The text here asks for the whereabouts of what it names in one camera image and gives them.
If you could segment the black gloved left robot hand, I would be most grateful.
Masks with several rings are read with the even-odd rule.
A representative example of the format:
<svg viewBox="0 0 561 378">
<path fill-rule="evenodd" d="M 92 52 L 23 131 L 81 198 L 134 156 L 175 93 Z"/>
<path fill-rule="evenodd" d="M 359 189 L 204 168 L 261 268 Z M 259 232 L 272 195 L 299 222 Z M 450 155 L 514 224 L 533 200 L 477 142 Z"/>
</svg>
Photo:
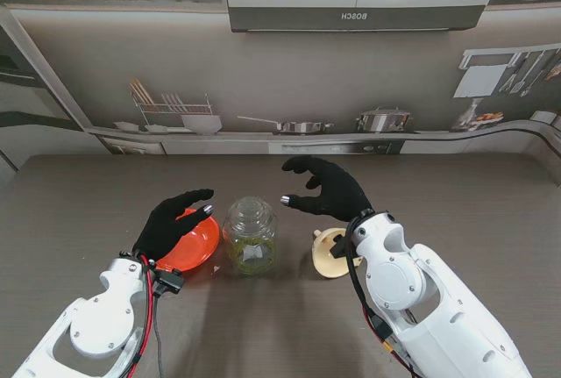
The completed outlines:
<svg viewBox="0 0 561 378">
<path fill-rule="evenodd" d="M 181 218 L 184 211 L 192 204 L 210 200 L 213 196 L 213 189 L 197 189 L 162 201 L 150 213 L 132 251 L 148 260 L 164 258 L 184 235 L 210 216 L 212 208 L 207 204 Z"/>
</svg>

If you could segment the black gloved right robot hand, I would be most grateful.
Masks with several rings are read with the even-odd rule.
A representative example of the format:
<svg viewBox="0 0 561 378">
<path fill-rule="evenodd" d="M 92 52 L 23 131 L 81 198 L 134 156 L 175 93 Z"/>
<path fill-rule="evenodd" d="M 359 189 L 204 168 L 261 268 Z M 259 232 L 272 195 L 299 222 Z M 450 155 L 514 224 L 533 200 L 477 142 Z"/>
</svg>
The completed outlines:
<svg viewBox="0 0 561 378">
<path fill-rule="evenodd" d="M 318 196 L 285 195 L 282 203 L 295 210 L 313 215 L 326 215 L 339 221 L 351 222 L 373 207 L 358 182 L 339 165 L 314 156 L 295 156 L 284 162 L 285 172 L 312 174 L 306 189 L 320 188 Z"/>
</svg>

